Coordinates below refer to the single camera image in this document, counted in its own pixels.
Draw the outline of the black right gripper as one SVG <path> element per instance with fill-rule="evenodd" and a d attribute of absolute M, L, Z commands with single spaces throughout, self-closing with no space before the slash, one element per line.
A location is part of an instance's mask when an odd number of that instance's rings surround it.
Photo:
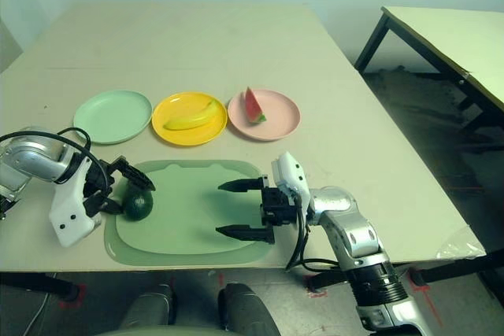
<path fill-rule="evenodd" d="M 256 179 L 236 179 L 222 183 L 218 189 L 233 193 L 246 193 L 249 190 L 261 191 L 261 223 L 263 226 L 283 226 L 296 224 L 298 210 L 295 200 L 289 198 L 281 190 L 268 187 L 268 177 L 260 176 Z M 240 241 L 275 243 L 272 227 L 253 228 L 250 225 L 228 225 L 217 227 L 216 231 Z"/>

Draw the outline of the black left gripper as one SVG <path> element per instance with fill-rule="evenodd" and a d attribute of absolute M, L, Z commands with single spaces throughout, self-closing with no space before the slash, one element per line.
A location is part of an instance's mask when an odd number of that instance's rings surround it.
<path fill-rule="evenodd" d="M 100 212 L 112 215 L 123 214 L 122 206 L 109 198 L 112 193 L 112 185 L 115 179 L 109 172 L 109 164 L 103 160 L 99 160 L 100 166 L 106 173 L 107 181 L 104 179 L 102 170 L 96 163 L 92 163 L 89 171 L 86 174 L 83 197 L 83 206 L 87 216 L 90 218 L 96 216 Z M 125 157 L 120 156 L 112 163 L 112 172 L 118 171 L 132 185 L 137 186 L 140 190 L 155 191 L 155 185 L 149 177 L 139 169 L 131 166 Z"/>

